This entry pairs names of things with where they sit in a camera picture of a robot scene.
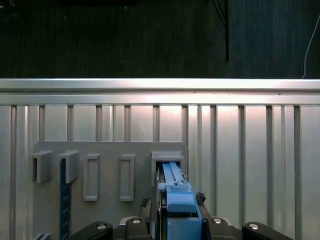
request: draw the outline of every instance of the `black wall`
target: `black wall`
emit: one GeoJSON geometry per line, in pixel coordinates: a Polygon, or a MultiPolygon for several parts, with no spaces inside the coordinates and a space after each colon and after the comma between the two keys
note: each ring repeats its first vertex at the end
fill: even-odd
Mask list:
{"type": "MultiPolygon", "coordinates": [[[[320,13],[318,0],[229,0],[227,63],[211,0],[16,1],[18,16],[0,9],[1,78],[301,78],[320,13]]],[[[320,79],[320,26],[306,78],[320,79]]]]}

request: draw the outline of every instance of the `metal bolt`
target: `metal bolt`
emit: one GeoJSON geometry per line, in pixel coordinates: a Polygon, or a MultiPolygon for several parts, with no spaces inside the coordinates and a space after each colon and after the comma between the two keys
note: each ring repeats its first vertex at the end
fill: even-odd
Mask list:
{"type": "Polygon", "coordinates": [[[252,223],[252,224],[249,225],[249,228],[251,228],[251,229],[253,229],[253,230],[258,230],[258,229],[259,229],[259,226],[252,223]]]}
{"type": "Polygon", "coordinates": [[[105,224],[100,224],[96,227],[96,229],[98,230],[102,230],[102,229],[105,229],[107,226],[105,224]]]}
{"type": "Polygon", "coordinates": [[[141,223],[140,219],[134,219],[134,220],[132,220],[132,222],[133,222],[134,224],[139,224],[139,223],[141,223]]]}
{"type": "Polygon", "coordinates": [[[221,219],[219,219],[219,218],[214,218],[213,221],[214,221],[215,224],[222,223],[221,219]]]}

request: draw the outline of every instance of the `gray rectangular holder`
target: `gray rectangular holder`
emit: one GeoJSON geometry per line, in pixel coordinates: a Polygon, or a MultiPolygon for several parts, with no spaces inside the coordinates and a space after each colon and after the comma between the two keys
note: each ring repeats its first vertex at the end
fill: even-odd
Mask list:
{"type": "Polygon", "coordinates": [[[83,199],[98,201],[100,193],[100,154],[88,154],[83,160],[83,199]]]}
{"type": "Polygon", "coordinates": [[[51,153],[52,151],[41,151],[30,155],[33,164],[33,181],[37,184],[51,178],[51,153]]]}
{"type": "Polygon", "coordinates": [[[69,184],[78,178],[78,151],[59,154],[60,160],[65,160],[65,183],[69,184]]]}
{"type": "Polygon", "coordinates": [[[151,157],[151,186],[156,185],[156,165],[157,163],[176,162],[179,163],[180,168],[183,171],[187,170],[188,163],[184,161],[181,151],[153,151],[151,157]]]}
{"type": "Polygon", "coordinates": [[[62,159],[66,183],[71,183],[71,233],[96,221],[117,226],[122,218],[139,214],[143,198],[155,203],[151,183],[157,162],[180,162],[188,174],[188,149],[182,142],[40,141],[34,152],[30,157],[40,163],[49,156],[43,154],[51,153],[51,180],[41,182],[45,178],[39,175],[41,184],[33,185],[34,237],[51,233],[59,239],[62,159]]]}
{"type": "Polygon", "coordinates": [[[122,154],[120,156],[120,200],[132,202],[135,186],[135,155],[122,154]]]}

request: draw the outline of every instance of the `reflective metal surface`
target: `reflective metal surface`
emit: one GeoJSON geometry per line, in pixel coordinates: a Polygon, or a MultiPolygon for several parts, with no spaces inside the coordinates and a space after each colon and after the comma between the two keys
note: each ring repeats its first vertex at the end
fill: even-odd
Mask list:
{"type": "Polygon", "coordinates": [[[39,140],[183,142],[211,215],[316,239],[319,92],[320,80],[0,79],[0,239],[35,236],[39,140]]]}
{"type": "Polygon", "coordinates": [[[11,107],[0,106],[0,239],[10,239],[11,107]]]}

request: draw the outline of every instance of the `metal frame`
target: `metal frame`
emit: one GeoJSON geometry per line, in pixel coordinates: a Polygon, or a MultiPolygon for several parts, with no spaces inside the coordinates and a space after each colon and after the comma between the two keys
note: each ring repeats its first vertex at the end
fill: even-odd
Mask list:
{"type": "Polygon", "coordinates": [[[0,79],[0,105],[318,105],[320,80],[0,79]]]}

